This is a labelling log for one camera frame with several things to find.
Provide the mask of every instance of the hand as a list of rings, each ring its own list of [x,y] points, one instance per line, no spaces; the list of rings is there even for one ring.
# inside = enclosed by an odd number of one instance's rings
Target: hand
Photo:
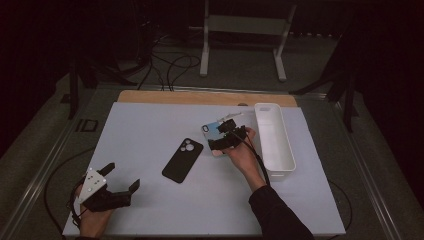
[[[80,185],[76,191],[77,196],[79,196],[81,189],[82,185]],[[100,238],[106,230],[106,226],[109,222],[110,217],[112,216],[113,209],[104,212],[92,212],[81,204],[80,213],[80,236]]]
[[[254,148],[250,141],[253,141],[256,132],[249,127],[246,127],[246,131],[247,137],[245,142]],[[231,158],[233,164],[241,171],[252,191],[255,191],[256,189],[266,185],[265,181],[262,179],[259,173],[256,156],[253,154],[250,148],[246,146],[246,144],[240,143],[235,148],[227,148],[222,151]]]

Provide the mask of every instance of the black cable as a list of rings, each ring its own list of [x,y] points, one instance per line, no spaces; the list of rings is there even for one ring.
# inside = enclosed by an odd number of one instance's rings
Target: black cable
[[[78,217],[81,217],[85,212],[87,212],[88,208],[84,209],[84,211],[82,211],[82,213],[80,213],[80,215],[78,215]]]
[[[66,240],[66,237],[62,235],[62,227],[60,226],[60,224],[58,223],[58,221],[56,220],[56,218],[53,216],[49,205],[48,205],[48,201],[47,201],[47,190],[50,184],[51,179],[53,178],[54,174],[61,168],[63,167],[66,163],[70,162],[71,160],[76,159],[77,157],[80,157],[81,155],[84,155],[90,151],[93,151],[95,149],[95,147],[89,148],[87,150],[84,150],[68,159],[66,159],[65,161],[63,161],[61,164],[59,164],[50,174],[49,178],[46,181],[46,184],[44,186],[44,194],[43,194],[43,202],[44,202],[44,207],[46,208],[47,214],[49,215],[50,219],[52,220],[53,224],[55,225],[56,229],[59,231],[59,234],[61,235],[62,239]]]
[[[268,177],[268,173],[267,173],[267,171],[266,171],[266,168],[265,168],[265,165],[264,165],[264,162],[263,162],[263,160],[262,160],[262,158],[261,158],[261,156],[259,156],[259,154],[256,152],[256,150],[253,148],[253,146],[251,146],[251,145],[249,145],[244,139],[241,139],[241,137],[239,137],[239,136],[237,136],[237,134],[235,134],[234,132],[232,132],[232,131],[230,131],[230,133],[233,135],[233,136],[235,136],[236,138],[238,138],[242,143],[244,143],[249,149],[250,149],[250,151],[252,151],[252,153],[255,155],[255,157],[256,157],[256,160],[258,161],[258,163],[259,163],[259,166],[261,167],[261,170],[262,170],[262,173],[263,173],[263,175],[264,175],[264,177],[265,177],[265,182],[266,182],[266,184],[268,185],[268,186],[270,186],[271,187],[271,182],[269,181],[269,177]]]
[[[138,84],[137,90],[140,90],[141,85],[143,85],[143,83],[146,81],[147,77],[150,75],[150,71],[152,71],[152,67],[153,67],[152,57],[149,58],[149,65],[150,65],[149,70],[147,71],[146,75],[144,75],[141,82]]]
[[[175,83],[175,81],[178,78],[180,78],[190,68],[197,67],[200,64],[200,58],[198,58],[196,56],[191,56],[191,55],[186,54],[186,53],[183,53],[183,52],[161,52],[161,53],[179,53],[179,54],[184,54],[183,56],[180,56],[180,57],[176,58],[172,62],[170,62],[168,60],[165,60],[165,59],[163,59],[163,58],[161,58],[161,57],[159,57],[159,56],[157,56],[155,54],[152,54],[153,57],[155,57],[155,58],[157,58],[157,59],[159,59],[159,60],[161,60],[163,62],[166,62],[166,63],[170,64],[170,66],[168,67],[168,70],[167,70],[167,74],[166,74],[166,81],[167,81],[168,88],[169,88],[170,91],[174,91],[174,83]],[[184,59],[184,58],[188,58],[190,60],[190,64],[189,65],[182,66],[182,65],[176,64],[176,62],[178,62],[178,61],[180,61],[181,59]],[[193,64],[193,61],[192,61],[193,58],[197,60],[197,62],[195,62],[194,64]],[[171,80],[171,78],[170,78],[170,72],[171,72],[171,69],[173,67],[183,68],[184,71],[182,73],[180,73],[178,76],[176,76],[174,79]]]
[[[122,70],[122,71],[118,72],[118,74],[121,77],[130,77],[132,75],[135,75],[135,74],[139,73],[140,71],[143,71],[143,69],[146,67],[146,65],[147,64],[145,64],[145,65],[137,65],[135,67]]]
[[[153,65],[153,63],[152,63],[152,67],[153,67],[153,69],[155,70],[155,72],[156,72],[156,74],[158,75],[158,81],[159,81],[159,83],[161,84],[161,91],[165,91],[165,83],[164,83],[164,80],[163,80],[163,78],[162,78],[162,75],[161,75],[161,73],[160,73],[160,70],[157,68],[157,67],[155,67],[154,65]]]
[[[71,210],[71,214],[72,214],[72,223],[78,227],[78,229],[80,228],[80,224],[81,224],[81,220],[78,217],[77,212],[75,211],[75,207],[74,207],[74,202],[75,202],[75,194],[77,192],[79,184],[76,184],[71,191],[71,195],[69,197],[69,201],[67,203],[67,207],[69,208],[69,210]]]
[[[353,208],[352,208],[352,203],[350,202],[350,199],[349,199],[349,197],[347,196],[347,194],[346,194],[346,192],[345,191],[343,191],[343,189],[340,187],[340,186],[338,186],[336,183],[334,183],[333,181],[331,181],[330,179],[327,179],[327,181],[329,182],[329,183],[331,183],[331,184],[333,184],[337,189],[339,189],[340,190],[340,192],[342,192],[342,194],[345,196],[345,198],[346,198],[346,200],[347,200],[347,202],[348,202],[348,204],[349,204],[349,221],[348,221],[348,223],[347,223],[347,225],[346,225],[346,227],[345,227],[345,231],[347,232],[347,230],[349,230],[349,228],[350,228],[350,225],[352,224],[352,219],[353,219]],[[333,236],[333,237],[331,237],[331,238],[329,238],[329,239],[327,239],[327,240],[331,240],[331,239],[335,239],[335,238],[337,238],[337,237],[339,237],[340,235],[336,235],[336,236]]]
[[[183,43],[183,42],[184,42],[183,40],[180,40],[180,39],[176,39],[176,41],[174,41],[174,42],[162,42],[162,41],[161,41],[161,40],[163,40],[163,39],[165,39],[165,38],[168,38],[168,37],[171,37],[171,35],[170,35],[170,34],[168,34],[168,35],[164,35],[164,36],[160,37],[160,38],[158,39],[158,44],[160,44],[160,45],[167,45],[167,46],[173,46],[173,45],[178,45],[178,44],[180,44],[180,43]]]

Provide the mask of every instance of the smartphone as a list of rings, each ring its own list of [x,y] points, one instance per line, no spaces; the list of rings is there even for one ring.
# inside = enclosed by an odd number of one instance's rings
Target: smartphone
[[[202,150],[201,143],[190,138],[184,139],[162,170],[162,175],[177,183],[182,183]]]

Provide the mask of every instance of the white board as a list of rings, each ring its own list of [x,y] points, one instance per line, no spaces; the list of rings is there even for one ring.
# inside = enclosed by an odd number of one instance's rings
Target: white board
[[[91,160],[93,169],[110,162],[108,190],[125,191],[136,179],[132,205],[117,209],[105,232],[119,236],[252,236],[260,226],[250,209],[244,177],[227,157],[209,151],[201,126],[253,107],[115,103]],[[300,108],[282,108],[296,170],[272,187],[314,235],[345,230],[321,161]],[[204,145],[182,184],[162,169],[184,138]],[[64,235],[78,235],[68,219]]]

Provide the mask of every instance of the white container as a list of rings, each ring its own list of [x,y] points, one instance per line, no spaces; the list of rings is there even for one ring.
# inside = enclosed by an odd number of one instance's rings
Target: white container
[[[281,181],[296,169],[281,108],[275,103],[257,103],[255,114],[269,179]]]

